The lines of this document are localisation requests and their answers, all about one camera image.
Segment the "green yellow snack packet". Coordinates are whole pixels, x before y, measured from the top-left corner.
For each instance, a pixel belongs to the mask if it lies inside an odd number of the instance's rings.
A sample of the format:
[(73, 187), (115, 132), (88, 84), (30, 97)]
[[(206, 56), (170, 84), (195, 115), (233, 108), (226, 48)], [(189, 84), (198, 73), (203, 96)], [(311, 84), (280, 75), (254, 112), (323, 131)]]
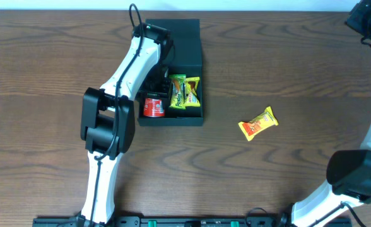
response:
[(169, 76), (172, 82), (172, 96), (170, 99), (170, 108), (185, 110), (184, 106), (184, 81), (185, 74), (172, 74)]

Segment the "red Pringles can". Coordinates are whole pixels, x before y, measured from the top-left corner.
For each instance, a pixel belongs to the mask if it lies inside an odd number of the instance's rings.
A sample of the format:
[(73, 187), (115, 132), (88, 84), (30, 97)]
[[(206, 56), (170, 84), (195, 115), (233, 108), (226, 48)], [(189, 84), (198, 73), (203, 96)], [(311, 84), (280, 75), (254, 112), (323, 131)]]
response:
[(164, 117), (163, 102), (159, 99), (146, 98), (144, 101), (143, 115), (145, 117)]

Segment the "black gift box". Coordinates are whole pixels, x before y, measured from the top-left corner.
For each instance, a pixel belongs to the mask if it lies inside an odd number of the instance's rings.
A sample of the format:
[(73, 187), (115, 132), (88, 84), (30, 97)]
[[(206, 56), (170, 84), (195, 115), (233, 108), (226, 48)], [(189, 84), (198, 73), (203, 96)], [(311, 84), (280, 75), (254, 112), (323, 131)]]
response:
[(141, 126), (203, 124), (203, 57), (198, 19), (147, 19), (146, 35), (162, 41), (163, 59), (138, 92)]

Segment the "yellow brown chocolate packet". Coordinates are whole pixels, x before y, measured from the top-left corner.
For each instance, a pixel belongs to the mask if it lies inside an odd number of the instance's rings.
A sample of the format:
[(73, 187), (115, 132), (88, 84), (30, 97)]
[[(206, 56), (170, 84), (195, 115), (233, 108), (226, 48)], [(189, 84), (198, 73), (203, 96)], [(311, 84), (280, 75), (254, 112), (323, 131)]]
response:
[(184, 81), (185, 85), (185, 107), (200, 107), (200, 101), (197, 97), (197, 86), (199, 83), (199, 77), (186, 78)]

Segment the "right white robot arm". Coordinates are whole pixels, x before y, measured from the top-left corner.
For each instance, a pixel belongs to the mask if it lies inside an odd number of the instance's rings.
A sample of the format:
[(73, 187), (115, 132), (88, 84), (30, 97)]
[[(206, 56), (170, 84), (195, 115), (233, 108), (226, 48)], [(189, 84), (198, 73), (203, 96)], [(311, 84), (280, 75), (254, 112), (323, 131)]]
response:
[[(359, 33), (361, 44), (371, 48), (371, 0), (350, 11), (346, 25)], [(282, 214), (278, 226), (344, 226), (338, 216), (371, 203), (371, 124), (359, 149), (335, 152), (327, 164), (326, 180), (302, 201)]]

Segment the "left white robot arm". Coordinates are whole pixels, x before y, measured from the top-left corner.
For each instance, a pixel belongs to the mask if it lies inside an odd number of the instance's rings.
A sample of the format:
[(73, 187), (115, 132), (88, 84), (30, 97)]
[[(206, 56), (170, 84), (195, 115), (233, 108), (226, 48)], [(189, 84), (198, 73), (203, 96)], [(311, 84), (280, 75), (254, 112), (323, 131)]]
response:
[(115, 73), (99, 89), (85, 91), (80, 136), (90, 171), (77, 226), (106, 226), (112, 219), (119, 163), (134, 137), (134, 101), (172, 46), (169, 30), (147, 23), (135, 26), (130, 48)]

